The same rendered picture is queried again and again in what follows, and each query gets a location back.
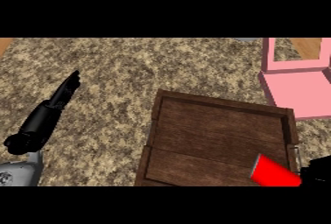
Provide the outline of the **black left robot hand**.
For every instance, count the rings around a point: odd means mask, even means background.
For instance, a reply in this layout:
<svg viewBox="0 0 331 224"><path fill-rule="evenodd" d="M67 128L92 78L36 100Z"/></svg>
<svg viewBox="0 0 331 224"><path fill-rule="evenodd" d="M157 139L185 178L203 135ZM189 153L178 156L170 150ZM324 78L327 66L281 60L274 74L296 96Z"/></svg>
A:
<svg viewBox="0 0 331 224"><path fill-rule="evenodd" d="M56 92L48 100L43 100L33 110L17 134L5 140L8 152L24 155L39 152L45 147L58 126L58 120L80 86L79 71L64 80Z"/></svg>

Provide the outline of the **brown wooden tray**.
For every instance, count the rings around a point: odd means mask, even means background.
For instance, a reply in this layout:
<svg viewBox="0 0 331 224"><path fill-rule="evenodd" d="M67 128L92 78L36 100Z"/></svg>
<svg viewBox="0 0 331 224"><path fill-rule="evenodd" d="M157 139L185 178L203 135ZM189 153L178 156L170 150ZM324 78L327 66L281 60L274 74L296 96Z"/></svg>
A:
<svg viewBox="0 0 331 224"><path fill-rule="evenodd" d="M294 111L160 90L139 161L139 186L253 186L266 155L297 171Z"/></svg>

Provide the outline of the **pink cardboard box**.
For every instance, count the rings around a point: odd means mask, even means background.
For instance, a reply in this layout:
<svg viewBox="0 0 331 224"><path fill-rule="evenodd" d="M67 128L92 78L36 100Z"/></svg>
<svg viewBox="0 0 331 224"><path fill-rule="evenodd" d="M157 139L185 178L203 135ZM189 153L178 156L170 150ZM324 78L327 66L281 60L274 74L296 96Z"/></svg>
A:
<svg viewBox="0 0 331 224"><path fill-rule="evenodd" d="M294 110L297 120L331 118L331 38L318 59L275 61L275 38L263 38L259 80L269 104Z"/></svg>

